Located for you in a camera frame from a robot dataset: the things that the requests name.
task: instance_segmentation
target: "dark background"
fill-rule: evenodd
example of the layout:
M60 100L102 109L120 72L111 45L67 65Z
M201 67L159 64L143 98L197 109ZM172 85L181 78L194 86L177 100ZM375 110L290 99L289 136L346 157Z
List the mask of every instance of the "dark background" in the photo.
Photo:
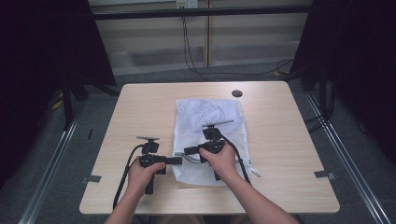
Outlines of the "dark background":
M394 1L314 1L325 13L308 15L291 71L310 90L322 71L396 162L396 3Z
M115 85L94 21L67 15L91 13L88 1L6 1L0 7L2 130L0 185L18 167L35 139L52 95L76 76Z

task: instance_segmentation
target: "power cord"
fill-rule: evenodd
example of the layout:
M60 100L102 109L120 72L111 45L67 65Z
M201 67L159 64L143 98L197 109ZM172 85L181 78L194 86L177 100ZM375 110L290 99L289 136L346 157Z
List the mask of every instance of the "power cord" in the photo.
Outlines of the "power cord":
M296 221L299 223L299 224L304 224L304 222L303 222L303 220L300 218L300 216L299 215L294 215L296 218Z
M190 48L190 41L189 41L189 36L187 32L187 23L186 23L186 18L182 17L183 21L183 40L184 40L184 60L186 62L186 65L189 67L189 69L195 73L198 74L202 79L208 80L208 81L215 81L213 79L204 77L203 75L238 75L238 76L259 76L259 75L265 75L269 73L273 73L276 71L279 71L280 68L284 67L288 63L291 63L294 61L294 59L284 59L276 63L276 68L266 71L266 72L261 72L261 73L230 73L230 72L221 72L221 73L216 73L216 72L200 72L198 69L195 67L192 55L191 55L191 48ZM190 60L191 60L191 65L190 66L188 59L187 59L187 51L189 52L190 55Z
M135 147L135 148L132 150L131 155L130 155L129 158L128 158L128 161L126 162L125 169L124 169L124 173L122 174L122 179L121 179L121 182L120 182L120 184L119 184L119 188L117 189L116 196L114 197L113 209L116 208L117 203L119 202L119 197L120 197L120 194L121 194L123 185L124 185L124 183L125 183L126 176L128 175L128 172L129 172L129 170L131 169L131 166L134 164L134 162L137 161L137 160L133 161L132 164L130 165L129 163L131 163L132 156L134 155L134 152L135 152L138 148L143 147L143 146L144 146L144 145L139 145L139 146Z
M236 146L230 142L230 140L228 140L223 134L221 135L221 137L228 142L228 144L230 144L231 147L233 147L233 151L235 152L236 157L238 158L239 164L241 164L241 169L242 169L242 174L244 175L245 180L249 183L249 185L251 185L250 180L248 178L248 173L245 169L245 164L244 161L242 160L241 156L239 155L239 151L238 148L236 148Z
M334 111L335 94L336 94L336 90L335 90L334 85L332 85L332 93L331 93L331 96L330 96L329 105L327 106L327 110L322 112L321 115L319 115L319 116L317 116L315 118L307 119L307 120L304 121L305 123L309 123L309 122L311 122L311 121L313 121L315 119L323 119L320 122L318 122L316 125L311 127L308 130L309 133L314 132L315 130L319 129L321 126L327 124L330 121L330 117L332 116L332 112Z

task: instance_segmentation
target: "mesh bag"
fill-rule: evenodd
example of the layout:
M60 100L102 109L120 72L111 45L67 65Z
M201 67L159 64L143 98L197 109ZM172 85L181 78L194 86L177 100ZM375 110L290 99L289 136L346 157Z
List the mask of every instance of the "mesh bag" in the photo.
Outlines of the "mesh bag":
M250 157L248 155L248 140L241 105L236 100L223 99L182 99L177 100L177 121L173 156L184 153L185 147L196 147L207 140L203 134L203 125L208 123L233 120L230 123L217 125L221 133L238 149L247 170L251 175ZM193 185L224 186L222 181L216 181L213 169L207 162L199 162L199 154L190 155L193 161L183 158L183 164L172 166L177 181ZM241 166L236 164L241 176Z

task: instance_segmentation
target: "wooden table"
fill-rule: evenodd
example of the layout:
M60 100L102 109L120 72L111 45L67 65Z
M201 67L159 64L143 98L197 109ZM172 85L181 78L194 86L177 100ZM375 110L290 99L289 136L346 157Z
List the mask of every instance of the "wooden table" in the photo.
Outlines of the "wooden table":
M240 90L243 96L233 97L234 90ZM288 84L254 81L125 85L92 170L92 175L102 179L99 183L88 183L79 208L81 213L111 213L128 156L135 146L145 143L136 139L137 135L160 137L158 155L172 155L176 100L186 98L241 102L251 162L262 173L262 177L252 175L251 183L263 195L293 214L339 210L329 179L314 175L323 166ZM180 183L169 165L167 172L156 175L154 194L143 196L137 214L245 213L228 188Z

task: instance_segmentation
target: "finger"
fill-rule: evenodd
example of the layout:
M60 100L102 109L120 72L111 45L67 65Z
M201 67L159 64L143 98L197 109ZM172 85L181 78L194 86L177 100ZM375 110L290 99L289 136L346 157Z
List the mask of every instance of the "finger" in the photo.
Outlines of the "finger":
M150 165L149 167L147 167L147 169L149 169L150 172L154 174L156 171L159 171L159 170L165 168L165 166L166 166L165 162L156 162L156 163Z
M134 159L134 161L132 162L132 165L138 165L138 166L140 166L140 157L136 157L135 159Z
M224 147L223 148L230 148L230 149L233 149L233 147L228 143L228 142L225 142L224 143Z
M208 161L211 161L213 153L205 150L204 148L200 148L199 149L199 154L204 157L205 159L207 159Z

